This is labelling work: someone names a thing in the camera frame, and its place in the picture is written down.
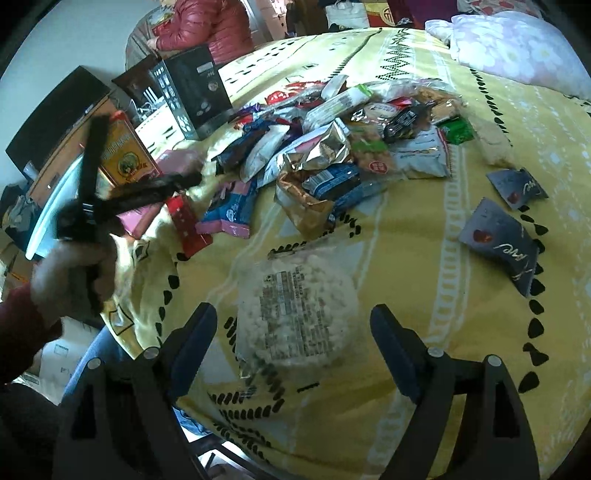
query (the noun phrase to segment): pillow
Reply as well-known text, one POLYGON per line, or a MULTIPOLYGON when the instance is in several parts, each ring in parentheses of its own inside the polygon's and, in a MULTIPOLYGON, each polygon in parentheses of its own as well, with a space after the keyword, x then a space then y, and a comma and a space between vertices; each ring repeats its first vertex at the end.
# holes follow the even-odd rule
POLYGON ((460 64, 526 85, 591 99, 591 77, 562 33, 520 12, 452 18, 450 54, 460 64))
POLYGON ((457 10, 478 15, 494 15, 499 12, 522 12, 542 18, 540 9, 532 0, 458 0, 457 10))

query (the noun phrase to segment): candy wrapper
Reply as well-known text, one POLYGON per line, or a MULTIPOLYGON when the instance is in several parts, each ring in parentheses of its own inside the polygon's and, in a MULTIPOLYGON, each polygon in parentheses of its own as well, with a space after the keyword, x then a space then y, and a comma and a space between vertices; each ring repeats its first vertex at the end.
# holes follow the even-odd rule
POLYGON ((212 200, 203 220, 196 225, 197 233, 226 232, 249 238, 252 210, 256 199, 256 184, 234 181, 225 184, 212 200))
POLYGON ((538 246, 523 225, 490 199, 484 198, 459 236, 459 241, 500 262, 524 297, 530 295, 538 262, 538 246))
POLYGON ((326 84, 326 87, 324 87, 324 90, 322 90, 322 99, 327 101, 342 93, 347 88, 346 83, 348 78, 349 75, 335 75, 332 77, 326 84))
POLYGON ((409 106, 394 116, 384 128, 384 141, 394 143, 398 140, 413 138, 418 131, 429 128, 431 108, 435 102, 409 106))
POLYGON ((403 178, 375 126, 358 122, 351 122, 347 126, 351 130, 351 153, 361 170, 403 178))
POLYGON ((494 167, 515 168, 513 147, 503 130, 496 123, 477 116, 471 115, 468 120, 486 163, 494 167))
POLYGON ((520 209, 532 199, 548 198, 545 190, 525 168, 494 171, 487 177, 513 210, 520 209))
POLYGON ((341 122, 332 122, 298 138, 278 152, 259 174, 258 187, 274 181, 286 162, 292 163, 290 154, 301 154, 297 157, 297 163, 293 163, 293 170, 324 170, 329 165, 346 161, 350 143, 341 125, 341 122))
POLYGON ((214 157, 212 161, 216 164, 216 175, 237 170, 266 132, 267 129, 261 128, 243 134, 214 157))
POLYGON ((246 183, 267 165, 267 162, 277 152, 283 138, 289 131, 289 125, 271 125, 269 131, 258 141, 251 150, 248 158, 240 169, 240 179, 246 183))
POLYGON ((396 169, 408 179, 450 176, 449 150, 441 131, 431 126, 411 140, 388 146, 396 169))
POLYGON ((474 133, 470 124, 463 118, 448 120, 439 125, 448 143, 461 145, 474 139, 474 133))
POLYGON ((294 171, 286 165, 277 178, 275 201, 285 210, 294 226, 306 240, 318 238, 327 229, 327 221, 334 202, 317 200, 307 193, 302 183, 315 171, 294 171))
POLYGON ((359 105, 366 103, 370 97, 371 92, 364 85, 357 85, 338 94, 306 115, 304 132, 315 130, 331 123, 335 118, 352 112, 359 105))

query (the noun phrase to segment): black box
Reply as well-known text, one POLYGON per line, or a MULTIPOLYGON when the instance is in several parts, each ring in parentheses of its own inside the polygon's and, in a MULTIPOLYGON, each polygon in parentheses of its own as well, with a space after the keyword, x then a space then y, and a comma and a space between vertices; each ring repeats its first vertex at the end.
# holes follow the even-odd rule
POLYGON ((188 140, 205 140, 233 113, 207 44, 178 53, 151 70, 188 140))

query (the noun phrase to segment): hand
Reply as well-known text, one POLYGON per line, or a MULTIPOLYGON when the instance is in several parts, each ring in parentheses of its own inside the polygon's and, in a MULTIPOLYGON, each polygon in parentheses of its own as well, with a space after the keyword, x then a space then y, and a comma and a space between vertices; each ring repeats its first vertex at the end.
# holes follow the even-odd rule
POLYGON ((115 291, 115 264, 117 249, 109 236, 105 244, 77 244, 59 242, 47 258, 33 272, 31 300, 51 328, 61 317, 76 318, 76 293, 70 285, 70 270, 98 265, 100 276, 93 289, 101 302, 107 301, 115 291))

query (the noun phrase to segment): yellow tablecloth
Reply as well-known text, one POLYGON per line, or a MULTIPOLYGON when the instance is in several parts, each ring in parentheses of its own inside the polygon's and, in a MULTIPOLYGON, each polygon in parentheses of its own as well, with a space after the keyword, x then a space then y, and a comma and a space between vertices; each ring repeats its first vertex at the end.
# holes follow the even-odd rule
MULTIPOLYGON (((217 309, 217 335, 180 406, 254 458, 307 478, 353 480, 381 473, 413 413, 369 334, 371 308, 386 303, 427 345, 443 347, 455 358, 481 361, 495 353, 504 360, 521 386, 547 478, 590 417, 591 119, 560 93, 459 66, 444 45, 416 30, 285 40, 224 67, 222 76, 239 106, 278 86, 323 79, 337 70, 349 75, 349 85, 439 77, 475 114, 501 123, 517 161, 550 195, 532 202, 527 213, 511 213, 543 251, 535 296, 523 298, 504 273, 457 241, 483 196, 503 205, 485 177, 491 168, 469 142, 452 148, 451 179, 393 184, 339 219, 333 235, 344 243, 341 267, 358 290, 358 321, 366 336, 359 340, 362 353, 325 372, 317 385, 261 374, 249 390, 232 350, 238 272, 273 248, 301 242, 273 202, 272 187, 257 199, 249 240, 219 233, 213 245, 183 261, 164 209, 143 240, 130 249, 122 243, 118 280, 125 288, 108 305, 107 325, 137 356, 182 326, 200 302, 210 302, 217 309), (533 319, 544 333, 530 339, 533 319), (549 359, 534 366, 524 351, 527 342, 549 359), (239 392, 245 391, 252 396, 240 403, 239 392)), ((220 129, 199 148, 211 157, 237 135, 220 129)), ((454 404, 433 475, 447 465, 461 408, 461 402, 454 404)))

